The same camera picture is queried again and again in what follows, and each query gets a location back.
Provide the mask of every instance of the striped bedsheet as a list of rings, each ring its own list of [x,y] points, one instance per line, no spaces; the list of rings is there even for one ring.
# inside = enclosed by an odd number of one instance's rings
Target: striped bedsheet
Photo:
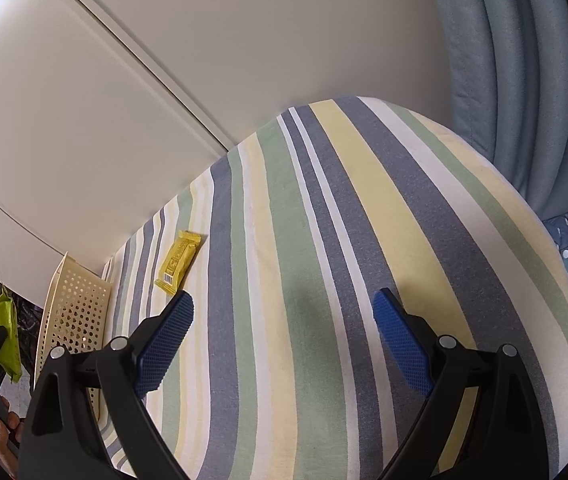
[[[423,402],[373,321],[383,286],[467,347],[514,344],[551,472],[568,461],[567,273],[517,192],[443,126],[372,98],[287,110],[115,254],[104,341],[167,304],[153,280],[178,230],[205,236],[184,283],[195,320],[145,403],[193,480],[377,478]],[[101,413],[113,463],[131,473]]]

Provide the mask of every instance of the blue curtain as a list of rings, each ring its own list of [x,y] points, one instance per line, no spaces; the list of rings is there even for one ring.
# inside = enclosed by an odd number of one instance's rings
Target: blue curtain
[[[568,0],[436,0],[453,130],[542,220],[568,213]]]

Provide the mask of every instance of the gray stripe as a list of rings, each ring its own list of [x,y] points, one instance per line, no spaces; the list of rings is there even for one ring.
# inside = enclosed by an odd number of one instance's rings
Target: gray stripe
[[[113,442],[110,443],[110,446],[106,448],[106,452],[108,456],[112,459],[115,456],[115,453],[122,449],[122,445],[119,442],[119,437],[117,437]]]
[[[502,282],[464,224],[404,146],[358,98],[336,100],[375,153],[411,209],[458,298],[478,349],[511,343],[536,391],[549,453],[557,460],[557,428],[538,358]]]
[[[391,271],[388,268],[382,248],[377,241],[377,236],[375,236],[373,227],[368,221],[366,212],[359,201],[346,170],[344,170],[337,153],[335,153],[331,141],[326,136],[310,107],[299,107],[296,110],[315,147],[315,152],[331,187],[341,219],[349,234],[357,264],[366,283],[366,291],[369,297],[372,298],[376,291],[385,286],[397,293],[395,280],[393,280]],[[411,429],[424,399],[406,384],[395,359],[387,351],[385,345],[384,355],[393,393],[397,439],[398,442],[401,442]],[[381,403],[390,402],[390,400],[379,399]],[[374,452],[374,450],[361,450],[361,452],[368,454]]]
[[[355,379],[357,399],[357,421],[359,425],[360,478],[376,478],[384,468],[382,461],[382,428],[379,420],[379,403],[375,388],[375,375],[370,358],[364,322],[357,306],[355,288],[350,278],[346,259],[341,250],[337,231],[321,192],[319,181],[313,169],[304,141],[290,112],[282,118],[288,128],[297,158],[304,174],[313,211],[320,227],[321,239],[326,250],[342,316],[349,342],[349,351]]]
[[[210,434],[198,478],[228,478],[233,467],[239,420],[233,281],[231,273],[231,166],[227,157],[212,165],[213,208],[208,258],[208,367]]]
[[[124,260],[122,261],[122,274],[119,279],[119,288],[117,289],[117,299],[115,301],[115,314],[113,314],[113,333],[112,336],[121,335],[122,324],[123,324],[123,304],[126,298],[123,298],[124,291],[128,290],[128,280],[130,278],[130,266],[134,258],[131,255],[134,254],[136,246],[136,238],[132,236],[128,238],[126,242],[126,249],[124,249]]]
[[[124,462],[126,462],[126,460],[128,460],[128,458],[126,457],[126,455],[124,455],[122,458],[119,459],[119,462],[117,462],[116,468],[121,470],[121,468],[124,466]]]
[[[166,225],[166,211],[160,209],[160,233],[157,237],[157,247],[155,247],[155,258],[153,259],[153,270],[151,270],[151,281],[148,284],[148,300],[146,301],[146,317],[151,316],[151,306],[153,300],[153,287],[155,286],[155,272],[157,272],[157,260],[160,257],[161,239]]]
[[[109,413],[107,418],[106,418],[106,425],[104,426],[104,429],[101,431],[101,437],[102,437],[103,440],[106,440],[109,437],[109,435],[112,431],[112,428],[111,428],[112,424],[113,424],[113,420],[110,418],[110,413]]]
[[[144,291],[144,278],[146,276],[146,267],[151,254],[151,243],[155,234],[155,222],[151,218],[143,227],[144,242],[142,243],[142,254],[139,257],[139,267],[137,267],[137,276],[132,286],[132,303],[130,306],[130,317],[128,319],[128,334],[134,332],[139,325],[139,311],[142,307],[142,292]]]

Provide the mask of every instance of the yellow stripe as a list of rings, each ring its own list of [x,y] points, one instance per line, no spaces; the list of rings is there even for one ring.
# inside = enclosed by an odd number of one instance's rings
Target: yellow stripe
[[[446,445],[442,450],[442,456],[438,462],[440,473],[455,465],[456,457],[464,443],[468,424],[471,422],[471,417],[473,416],[478,391],[479,388],[476,386],[464,390],[462,402],[459,404],[458,416],[453,423],[453,428],[450,430],[450,436],[446,441]]]
[[[197,222],[191,222],[189,229],[196,233],[201,233],[209,235],[210,232],[210,218],[212,214],[212,179],[210,177],[209,171],[204,172],[198,180],[201,183],[202,197],[201,204],[199,207],[199,218]],[[208,335],[208,288],[206,284],[208,283],[204,276],[208,273],[208,254],[210,245],[208,244],[208,239],[204,241],[205,247],[200,248],[198,257],[195,257],[195,261],[192,264],[191,272],[195,273],[196,279],[196,289],[194,290],[195,304],[199,305],[197,313],[195,314],[195,322],[193,322],[193,327],[195,328],[195,381],[197,388],[197,403],[195,405],[197,409],[197,416],[195,418],[195,431],[193,432],[193,453],[190,458],[190,469],[192,471],[191,476],[195,478],[199,474],[199,469],[201,468],[202,462],[204,461],[204,456],[206,455],[206,448],[208,447],[208,432],[205,430],[206,424],[205,420],[205,403],[209,404],[209,388],[205,382],[205,374],[208,373],[208,366],[204,367],[204,356],[203,356],[203,345],[206,344],[205,339]]]
[[[193,198],[193,203],[190,208],[189,229],[192,229],[191,226],[195,222],[195,216],[198,207],[197,201],[199,200],[199,195],[197,193],[197,188],[195,187],[194,182],[190,183],[190,193]],[[192,273],[191,281],[195,280],[196,280],[195,273]],[[195,384],[190,383],[190,381],[186,377],[186,370],[189,361],[191,360],[190,354],[194,351],[194,349],[195,349],[195,336],[191,335],[190,338],[188,337],[184,338],[182,345],[179,347],[179,352],[177,353],[177,357],[179,358],[179,433],[177,434],[177,446],[175,448],[174,454],[177,461],[186,471],[188,469],[187,469],[187,464],[185,462],[187,459],[192,458],[191,456],[190,457],[183,456],[184,445],[186,444],[186,439],[188,438],[186,435],[187,416],[189,414],[187,399],[188,399],[189,388],[195,388]]]
[[[568,304],[568,273],[566,268],[546,228],[525,200],[494,166],[478,155],[461,137],[429,118],[415,112],[411,113],[464,164],[468,171],[475,175],[500,203],[532,249],[544,261],[553,279],[560,286]]]
[[[453,335],[467,348],[475,348],[466,318],[437,256],[375,153],[333,101],[315,103],[311,108],[349,175],[404,308],[426,319],[437,334]],[[456,424],[467,427],[471,413],[462,407],[458,418],[463,419]],[[453,465],[461,444],[458,435],[446,445],[440,470]]]
[[[259,249],[259,284],[269,342],[267,351],[272,399],[272,453],[266,478],[286,480],[293,477],[297,452],[293,351],[270,215],[266,166],[257,136],[245,140],[245,148],[251,166],[254,236]]]

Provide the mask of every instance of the perforated basket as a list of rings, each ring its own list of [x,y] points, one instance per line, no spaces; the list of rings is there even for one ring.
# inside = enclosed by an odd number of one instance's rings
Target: perforated basket
[[[75,262],[68,254],[57,267],[48,289],[37,343],[35,381],[57,345],[68,351],[89,352],[102,348],[104,322],[111,285]],[[99,390],[89,389],[99,420]]]

